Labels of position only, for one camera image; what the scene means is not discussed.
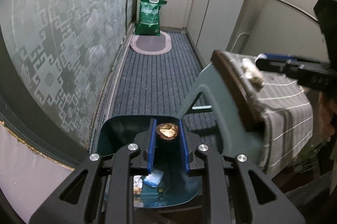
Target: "person's hand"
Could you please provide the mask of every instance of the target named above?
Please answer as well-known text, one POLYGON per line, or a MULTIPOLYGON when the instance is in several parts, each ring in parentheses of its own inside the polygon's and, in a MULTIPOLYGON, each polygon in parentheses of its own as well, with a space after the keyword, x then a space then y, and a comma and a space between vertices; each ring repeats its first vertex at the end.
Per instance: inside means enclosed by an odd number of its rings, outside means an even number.
POLYGON ((320 123, 320 133, 323 138, 327 141, 331 140, 331 137, 335 134, 336 129, 331 124, 332 118, 337 114, 337 103, 329 99, 324 93, 320 93, 319 99, 319 123, 320 123))

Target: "metal bolt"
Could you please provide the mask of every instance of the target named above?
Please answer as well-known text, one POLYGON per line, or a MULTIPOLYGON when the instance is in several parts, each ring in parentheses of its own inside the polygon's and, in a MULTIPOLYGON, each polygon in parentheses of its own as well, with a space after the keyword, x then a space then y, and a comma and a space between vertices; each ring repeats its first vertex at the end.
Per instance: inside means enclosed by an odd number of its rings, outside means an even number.
POLYGON ((205 152, 205 151, 207 151, 207 150, 209 149, 209 147, 208 147, 206 144, 200 144, 200 145, 198 146, 198 149, 199 149, 200 151, 202 151, 202 152, 205 152))
POLYGON ((240 162, 245 162, 247 160, 247 157, 243 154, 238 155, 238 161, 240 162))
POLYGON ((136 144, 136 143, 131 143, 131 144, 128 145, 127 148, 128 148, 129 150, 131 150, 131 151, 135 151, 135 150, 138 149, 138 144, 136 144))
POLYGON ((89 158, 91 161, 99 160, 99 154, 91 154, 89 158))

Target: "striped carpet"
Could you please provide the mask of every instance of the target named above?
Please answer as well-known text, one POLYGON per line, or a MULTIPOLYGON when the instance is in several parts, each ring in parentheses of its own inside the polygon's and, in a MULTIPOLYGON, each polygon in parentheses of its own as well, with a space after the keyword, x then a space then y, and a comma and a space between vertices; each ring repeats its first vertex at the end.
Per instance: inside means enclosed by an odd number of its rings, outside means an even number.
MULTIPOLYGON (((202 70, 186 35, 169 32, 172 49, 163 55, 127 54, 112 116, 175 115, 202 70)), ((207 105, 203 96, 196 105, 207 105)), ((188 128, 222 153, 222 140, 212 113, 185 116, 188 128)))

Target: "striped cloth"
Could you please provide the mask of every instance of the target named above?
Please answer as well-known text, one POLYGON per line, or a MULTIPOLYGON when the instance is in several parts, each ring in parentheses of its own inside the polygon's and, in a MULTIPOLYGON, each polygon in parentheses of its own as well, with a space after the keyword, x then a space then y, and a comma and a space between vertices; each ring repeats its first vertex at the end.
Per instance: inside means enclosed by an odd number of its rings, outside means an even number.
POLYGON ((261 89, 256 88, 245 78, 241 69, 243 58, 254 62, 255 57, 225 51, 222 53, 240 78, 250 109, 257 111, 265 123, 260 168, 264 169, 269 178, 273 178, 297 156, 311 138, 311 104, 297 81, 283 74, 262 72, 265 84, 261 89))

